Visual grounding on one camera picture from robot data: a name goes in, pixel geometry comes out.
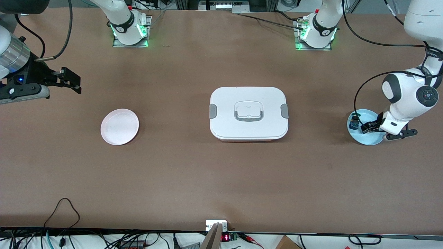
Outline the light blue round plate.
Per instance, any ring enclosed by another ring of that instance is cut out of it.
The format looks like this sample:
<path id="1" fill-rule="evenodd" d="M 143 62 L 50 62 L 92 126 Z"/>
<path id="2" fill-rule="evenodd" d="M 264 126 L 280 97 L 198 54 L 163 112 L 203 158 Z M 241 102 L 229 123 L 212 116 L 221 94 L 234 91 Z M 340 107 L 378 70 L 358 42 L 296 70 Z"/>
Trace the light blue round plate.
<path id="1" fill-rule="evenodd" d="M 369 121 L 374 121 L 377 119 L 377 114 L 371 110 L 368 109 L 358 109 L 356 113 L 360 114 L 360 121 L 362 123 L 367 123 Z M 347 130 L 350 136 L 358 143 L 362 145 L 377 145 L 383 141 L 383 136 L 386 134 L 386 132 L 372 132 L 372 133 L 366 133 L 363 134 L 361 132 L 361 128 L 358 130 L 350 130 L 348 129 L 348 121 L 349 117 L 347 119 Z"/>

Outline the pink round plate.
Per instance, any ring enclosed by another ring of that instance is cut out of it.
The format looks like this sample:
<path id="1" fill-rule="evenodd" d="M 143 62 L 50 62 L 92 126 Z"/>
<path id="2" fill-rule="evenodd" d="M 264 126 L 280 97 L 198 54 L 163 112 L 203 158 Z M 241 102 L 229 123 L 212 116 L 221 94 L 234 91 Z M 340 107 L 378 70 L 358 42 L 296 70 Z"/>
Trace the pink round plate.
<path id="1" fill-rule="evenodd" d="M 108 113 L 100 127 L 103 140 L 115 146 L 131 142 L 139 132 L 139 118 L 130 109 L 116 109 Z"/>

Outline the white lunch box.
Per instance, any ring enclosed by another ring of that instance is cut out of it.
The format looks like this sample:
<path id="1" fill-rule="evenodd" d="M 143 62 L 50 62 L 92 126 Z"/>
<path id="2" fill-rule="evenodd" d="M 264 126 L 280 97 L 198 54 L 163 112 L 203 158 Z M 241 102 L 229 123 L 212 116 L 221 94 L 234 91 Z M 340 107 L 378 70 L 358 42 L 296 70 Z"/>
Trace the white lunch box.
<path id="1" fill-rule="evenodd" d="M 289 130 L 286 96 L 276 87 L 220 87 L 209 102 L 209 128 L 221 141 L 272 141 Z"/>

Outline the brown cardboard box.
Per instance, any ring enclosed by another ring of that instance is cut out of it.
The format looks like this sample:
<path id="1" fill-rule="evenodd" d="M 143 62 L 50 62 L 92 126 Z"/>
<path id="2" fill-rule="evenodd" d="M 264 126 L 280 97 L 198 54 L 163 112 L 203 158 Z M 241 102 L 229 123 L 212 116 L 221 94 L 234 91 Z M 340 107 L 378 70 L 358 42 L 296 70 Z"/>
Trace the brown cardboard box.
<path id="1" fill-rule="evenodd" d="M 296 244 L 291 238 L 283 235 L 275 249 L 303 249 L 298 244 Z"/>

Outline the silver lit device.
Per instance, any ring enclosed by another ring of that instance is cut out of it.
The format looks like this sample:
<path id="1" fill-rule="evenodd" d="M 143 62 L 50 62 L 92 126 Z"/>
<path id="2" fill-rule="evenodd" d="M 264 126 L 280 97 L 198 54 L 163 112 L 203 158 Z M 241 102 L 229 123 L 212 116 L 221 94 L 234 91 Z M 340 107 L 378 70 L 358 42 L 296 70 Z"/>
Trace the silver lit device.
<path id="1" fill-rule="evenodd" d="M 228 11 L 241 14 L 250 12 L 248 0 L 198 0 L 198 10 Z"/>

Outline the small white box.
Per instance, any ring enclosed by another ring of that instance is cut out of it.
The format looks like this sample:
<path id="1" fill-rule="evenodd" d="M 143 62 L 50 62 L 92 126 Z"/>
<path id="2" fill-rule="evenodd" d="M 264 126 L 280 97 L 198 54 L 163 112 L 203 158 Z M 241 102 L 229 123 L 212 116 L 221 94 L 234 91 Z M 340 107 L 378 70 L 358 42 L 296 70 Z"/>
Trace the small white box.
<path id="1" fill-rule="evenodd" d="M 212 228 L 212 226 L 214 224 L 217 224 L 217 223 L 222 224 L 223 232 L 227 232 L 228 231 L 228 222 L 226 220 L 206 220 L 205 231 L 209 232 L 209 230 Z"/>

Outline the grey metal bar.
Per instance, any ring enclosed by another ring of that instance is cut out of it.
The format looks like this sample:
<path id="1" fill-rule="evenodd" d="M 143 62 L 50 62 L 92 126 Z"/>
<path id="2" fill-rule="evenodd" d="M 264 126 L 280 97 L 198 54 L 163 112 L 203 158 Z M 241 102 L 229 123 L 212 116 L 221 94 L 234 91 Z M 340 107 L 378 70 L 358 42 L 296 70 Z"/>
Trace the grey metal bar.
<path id="1" fill-rule="evenodd" d="M 199 249 L 220 249 L 223 227 L 222 222 L 212 224 Z"/>

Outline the green push-button switch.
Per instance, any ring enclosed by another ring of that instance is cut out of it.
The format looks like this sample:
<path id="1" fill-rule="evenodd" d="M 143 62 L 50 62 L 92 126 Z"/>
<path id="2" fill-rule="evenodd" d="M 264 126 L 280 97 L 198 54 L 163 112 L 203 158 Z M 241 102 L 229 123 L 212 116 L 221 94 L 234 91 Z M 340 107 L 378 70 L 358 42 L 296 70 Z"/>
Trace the green push-button switch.
<path id="1" fill-rule="evenodd" d="M 361 126 L 360 123 L 360 114 L 359 113 L 351 113 L 348 121 L 348 129 L 350 130 L 358 130 Z"/>

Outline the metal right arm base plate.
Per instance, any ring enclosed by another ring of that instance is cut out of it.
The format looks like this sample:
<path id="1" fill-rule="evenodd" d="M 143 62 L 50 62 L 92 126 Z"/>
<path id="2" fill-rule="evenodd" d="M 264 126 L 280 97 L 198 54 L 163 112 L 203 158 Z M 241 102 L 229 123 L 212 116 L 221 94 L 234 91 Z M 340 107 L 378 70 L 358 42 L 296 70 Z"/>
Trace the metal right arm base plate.
<path id="1" fill-rule="evenodd" d="M 138 13 L 131 17 L 128 25 L 115 26 L 111 24 L 114 34 L 113 47 L 144 48 L 148 47 L 152 16 Z"/>

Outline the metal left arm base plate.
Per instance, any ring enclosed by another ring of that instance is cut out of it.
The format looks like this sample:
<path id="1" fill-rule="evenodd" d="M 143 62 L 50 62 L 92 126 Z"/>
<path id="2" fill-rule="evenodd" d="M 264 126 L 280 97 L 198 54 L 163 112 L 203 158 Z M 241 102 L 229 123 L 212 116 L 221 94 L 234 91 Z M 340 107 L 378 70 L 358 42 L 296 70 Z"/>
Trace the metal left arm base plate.
<path id="1" fill-rule="evenodd" d="M 323 30 L 326 36 L 321 36 L 314 27 L 310 26 L 308 16 L 293 21 L 295 48 L 297 50 L 331 50 L 331 43 L 337 28 Z"/>

